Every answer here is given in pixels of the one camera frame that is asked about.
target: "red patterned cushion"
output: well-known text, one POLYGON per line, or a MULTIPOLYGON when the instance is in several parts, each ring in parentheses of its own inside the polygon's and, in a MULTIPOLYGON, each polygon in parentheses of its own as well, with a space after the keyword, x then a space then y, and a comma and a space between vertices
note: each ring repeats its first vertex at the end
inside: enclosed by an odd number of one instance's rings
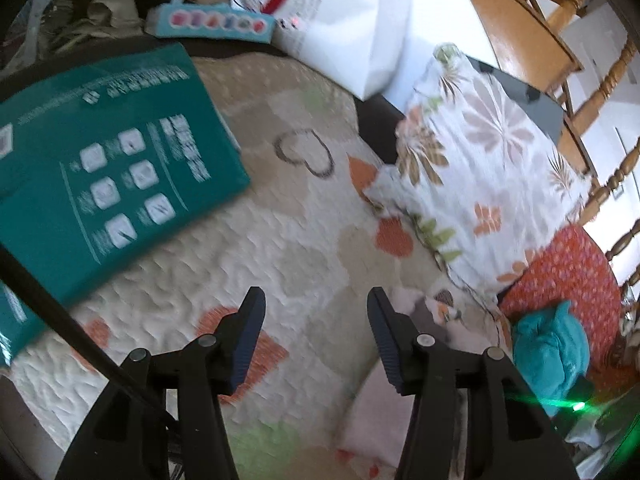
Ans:
POLYGON ((589 339, 591 365, 601 367, 616 333, 620 292, 609 262, 577 225, 556 233, 500 303, 507 317, 520 317, 561 300, 571 300, 570 312, 589 339))

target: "white plastic bag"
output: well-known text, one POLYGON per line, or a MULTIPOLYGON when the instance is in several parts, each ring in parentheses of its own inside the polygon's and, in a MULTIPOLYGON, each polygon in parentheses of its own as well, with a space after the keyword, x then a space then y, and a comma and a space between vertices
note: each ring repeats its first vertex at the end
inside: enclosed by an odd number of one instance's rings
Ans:
POLYGON ((280 27, 273 44, 360 99, 391 80, 411 0, 232 0, 268 12, 280 27))

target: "teal cloth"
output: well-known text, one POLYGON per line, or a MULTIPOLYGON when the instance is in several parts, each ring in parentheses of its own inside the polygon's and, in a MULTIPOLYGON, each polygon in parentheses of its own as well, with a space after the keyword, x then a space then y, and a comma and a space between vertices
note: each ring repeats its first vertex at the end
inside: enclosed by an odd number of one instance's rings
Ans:
POLYGON ((589 367, 589 341, 570 306, 533 312, 514 328, 513 362, 549 416, 589 367))

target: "floral fabric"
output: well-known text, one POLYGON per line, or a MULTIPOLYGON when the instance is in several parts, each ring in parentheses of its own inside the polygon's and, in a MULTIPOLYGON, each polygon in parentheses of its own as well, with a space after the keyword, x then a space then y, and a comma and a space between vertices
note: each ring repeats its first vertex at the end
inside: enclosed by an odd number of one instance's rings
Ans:
POLYGON ((588 196, 589 183, 495 77, 452 44, 434 51, 396 136, 396 166, 364 194, 383 216, 408 216, 453 282, 485 305, 588 196))
POLYGON ((603 367, 618 332, 620 292, 605 255, 580 226, 558 231, 499 306, 513 320, 561 300, 571 300, 587 334, 591 365, 603 367))

